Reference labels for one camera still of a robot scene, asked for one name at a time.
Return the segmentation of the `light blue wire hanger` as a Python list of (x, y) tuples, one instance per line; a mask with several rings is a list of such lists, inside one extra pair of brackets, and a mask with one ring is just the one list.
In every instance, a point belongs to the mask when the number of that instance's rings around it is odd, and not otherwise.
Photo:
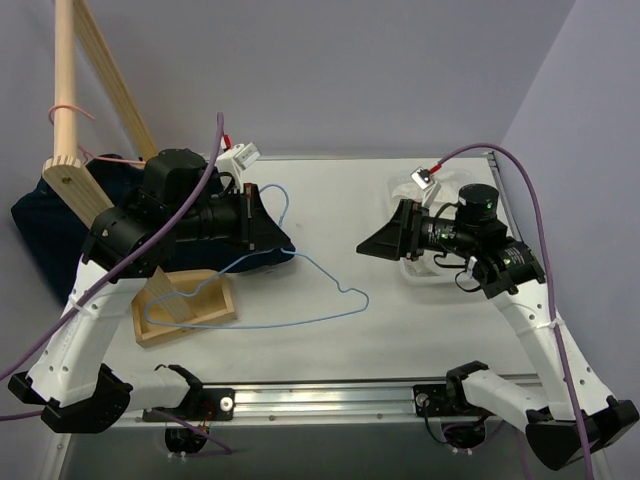
[(143, 308), (143, 319), (150, 325), (160, 327), (177, 327), (187, 332), (196, 330), (236, 330), (236, 331), (251, 331), (251, 330), (271, 330), (281, 329), (289, 327), (298, 327), (310, 324), (316, 324), (319, 322), (331, 321), (334, 319), (344, 318), (359, 313), (365, 312), (370, 305), (370, 296), (363, 290), (355, 287), (343, 287), (341, 282), (320, 265), (316, 260), (305, 253), (290, 251), (281, 249), (284, 255), (289, 257), (296, 257), (301, 261), (308, 262), (314, 267), (320, 274), (322, 274), (327, 282), (333, 285), (336, 293), (330, 293), (328, 288), (320, 291), (320, 297), (316, 300), (312, 300), (309, 295), (306, 297), (299, 296), (301, 290), (295, 291), (295, 295), (291, 296), (289, 304), (284, 303), (284, 290), (273, 291), (277, 293), (272, 298), (269, 306), (275, 307), (276, 312), (269, 314), (266, 312), (267, 305), (264, 305), (262, 311), (261, 320), (255, 323), (246, 323), (241, 320), (238, 324), (224, 324), (221, 326), (214, 325), (196, 325), (189, 322), (168, 322), (161, 321), (159, 318), (151, 315), (151, 309), (156, 306), (166, 306), (169, 300), (175, 299), (192, 299), (196, 298), (204, 291), (204, 288), (212, 284), (215, 280), (226, 278), (226, 274), (231, 271), (233, 267), (236, 267), (253, 257), (260, 257), (267, 254), (265, 252), (251, 253), (241, 256), (238, 260), (230, 263), (224, 267), (220, 272), (215, 272), (209, 277), (205, 278), (192, 292), (190, 293), (168, 293), (161, 295), (158, 299), (151, 300), (150, 303)]

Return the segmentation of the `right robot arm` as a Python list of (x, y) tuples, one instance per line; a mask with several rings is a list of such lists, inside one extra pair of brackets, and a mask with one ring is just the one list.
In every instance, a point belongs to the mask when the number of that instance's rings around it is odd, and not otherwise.
[(389, 222), (361, 242), (359, 254), (391, 261), (453, 254), (506, 318), (543, 388), (536, 394), (474, 361), (446, 374), (444, 400), (455, 412), (482, 409), (523, 432), (536, 457), (560, 470), (613, 443), (639, 420), (597, 377), (562, 319), (550, 311), (545, 273), (523, 242), (497, 216), (499, 192), (463, 186), (446, 219), (403, 199)]

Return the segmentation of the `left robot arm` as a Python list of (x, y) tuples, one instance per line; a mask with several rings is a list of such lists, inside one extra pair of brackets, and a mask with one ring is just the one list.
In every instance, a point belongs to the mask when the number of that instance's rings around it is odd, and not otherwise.
[(93, 221), (59, 324), (39, 360), (8, 384), (21, 402), (41, 406), (52, 431), (101, 433), (129, 411), (179, 419), (200, 411), (204, 387), (187, 369), (116, 373), (104, 357), (117, 320), (177, 243), (221, 240), (246, 256), (290, 246), (257, 185), (215, 193), (215, 172), (189, 149), (163, 150), (147, 162), (142, 184)]

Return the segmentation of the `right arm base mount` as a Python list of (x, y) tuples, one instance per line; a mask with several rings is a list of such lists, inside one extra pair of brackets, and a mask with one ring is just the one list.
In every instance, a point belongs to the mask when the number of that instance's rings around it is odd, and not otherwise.
[(486, 409), (459, 404), (447, 393), (444, 384), (416, 384), (412, 387), (415, 414), (424, 421), (430, 438), (454, 455), (472, 456), (489, 445), (504, 428), (494, 427)]

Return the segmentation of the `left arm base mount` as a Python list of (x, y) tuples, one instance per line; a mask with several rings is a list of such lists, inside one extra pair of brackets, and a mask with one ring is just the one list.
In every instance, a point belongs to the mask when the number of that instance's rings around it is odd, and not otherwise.
[(203, 387), (179, 407), (154, 407), (145, 410), (146, 423), (165, 422), (163, 444), (171, 456), (183, 460), (206, 456), (228, 456), (231, 447), (214, 440), (215, 422), (234, 418), (236, 391), (230, 387)]

